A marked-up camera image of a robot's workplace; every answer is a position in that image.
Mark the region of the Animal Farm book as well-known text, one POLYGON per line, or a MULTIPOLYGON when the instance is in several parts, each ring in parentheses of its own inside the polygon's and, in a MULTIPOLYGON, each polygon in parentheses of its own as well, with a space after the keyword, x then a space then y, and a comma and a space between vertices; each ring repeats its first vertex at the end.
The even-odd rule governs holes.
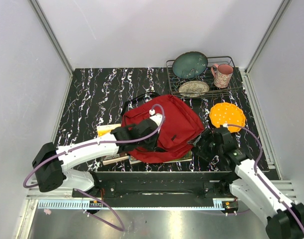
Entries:
POLYGON ((171 160, 171 161, 167 161, 165 163, 177 163, 177 162, 185 162, 185 161, 191 161, 193 159, 193 154, 192 151, 190 150, 186 155, 184 155, 181 158, 175 159, 175 160, 171 160))

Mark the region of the red student backpack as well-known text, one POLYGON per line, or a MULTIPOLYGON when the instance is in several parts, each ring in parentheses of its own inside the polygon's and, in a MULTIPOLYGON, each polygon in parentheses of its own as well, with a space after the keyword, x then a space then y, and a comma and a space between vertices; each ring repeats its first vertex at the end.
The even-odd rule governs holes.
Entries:
POLYGON ((148 92, 126 101, 121 112, 122 126, 148 119, 149 110, 155 104, 161 105, 165 113, 156 145, 152 148, 140 146, 129 154, 144 163, 164 163, 185 156, 193 148, 191 142, 204 131, 204 126, 199 116, 175 96, 148 92))

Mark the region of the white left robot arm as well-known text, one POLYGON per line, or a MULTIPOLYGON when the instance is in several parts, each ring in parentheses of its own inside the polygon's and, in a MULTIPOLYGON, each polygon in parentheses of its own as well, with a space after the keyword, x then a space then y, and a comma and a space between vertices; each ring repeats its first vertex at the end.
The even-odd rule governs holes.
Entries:
POLYGON ((55 147, 44 144, 32 162, 39 191, 50 192, 59 187, 77 188, 87 196, 95 197, 100 192, 90 172, 74 167, 92 159, 128 153, 139 146, 152 146, 158 137, 162 115, 156 114, 140 123, 127 126, 108 125, 100 136, 78 144, 55 147))

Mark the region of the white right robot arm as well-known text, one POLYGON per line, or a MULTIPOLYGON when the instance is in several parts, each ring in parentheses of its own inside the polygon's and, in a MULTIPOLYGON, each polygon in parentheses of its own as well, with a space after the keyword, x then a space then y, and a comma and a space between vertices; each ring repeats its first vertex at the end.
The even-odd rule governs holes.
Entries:
POLYGON ((237 146, 228 125, 206 129, 191 144, 197 156, 220 158, 231 171, 213 186, 215 194, 241 200, 264 224, 271 239, 304 239, 304 204, 284 195, 237 146))

